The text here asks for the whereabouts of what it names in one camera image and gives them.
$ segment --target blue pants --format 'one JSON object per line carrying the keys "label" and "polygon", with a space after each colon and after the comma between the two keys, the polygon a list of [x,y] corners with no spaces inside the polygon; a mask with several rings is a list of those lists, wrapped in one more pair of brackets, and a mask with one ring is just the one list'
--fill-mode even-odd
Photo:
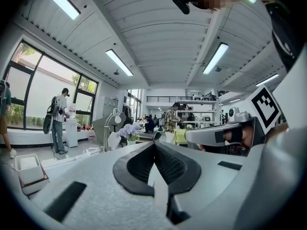
{"label": "blue pants", "polygon": [[65,151],[64,145],[63,145],[63,127],[62,122],[58,122],[56,120],[53,120],[52,122],[52,139],[53,144],[56,152],[58,151]]}

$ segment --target shoe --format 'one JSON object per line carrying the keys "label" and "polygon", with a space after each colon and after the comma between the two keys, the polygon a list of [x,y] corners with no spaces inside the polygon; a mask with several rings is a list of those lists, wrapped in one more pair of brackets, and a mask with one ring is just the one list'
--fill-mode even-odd
{"label": "shoe", "polygon": [[14,148],[12,148],[12,150],[10,151],[10,158],[13,159],[15,158],[17,155],[17,152],[14,150]]}

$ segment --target flower pot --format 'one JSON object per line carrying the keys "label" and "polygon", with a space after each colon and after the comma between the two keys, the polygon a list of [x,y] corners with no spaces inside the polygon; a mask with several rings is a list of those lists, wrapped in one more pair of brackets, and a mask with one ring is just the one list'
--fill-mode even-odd
{"label": "flower pot", "polygon": [[136,141],[129,141],[127,140],[127,145],[130,146],[130,145],[135,145]]}

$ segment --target table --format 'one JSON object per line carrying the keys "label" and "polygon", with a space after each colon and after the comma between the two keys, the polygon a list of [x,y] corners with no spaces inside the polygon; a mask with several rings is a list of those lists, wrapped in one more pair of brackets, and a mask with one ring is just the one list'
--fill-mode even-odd
{"label": "table", "polygon": [[185,138],[185,133],[186,133],[186,129],[180,129],[180,128],[175,128],[174,129],[174,145],[177,145],[178,143],[181,142],[187,142],[186,138]]}

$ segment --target black hair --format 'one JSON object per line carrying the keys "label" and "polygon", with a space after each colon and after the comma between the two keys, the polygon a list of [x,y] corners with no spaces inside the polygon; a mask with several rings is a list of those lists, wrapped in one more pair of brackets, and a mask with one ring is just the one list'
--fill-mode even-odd
{"label": "black hair", "polygon": [[62,90],[62,94],[64,94],[65,92],[68,93],[68,89],[67,89],[67,88],[64,88],[64,89]]}
{"label": "black hair", "polygon": [[175,102],[175,103],[173,104],[173,107],[178,107],[178,108],[180,108],[179,102]]}

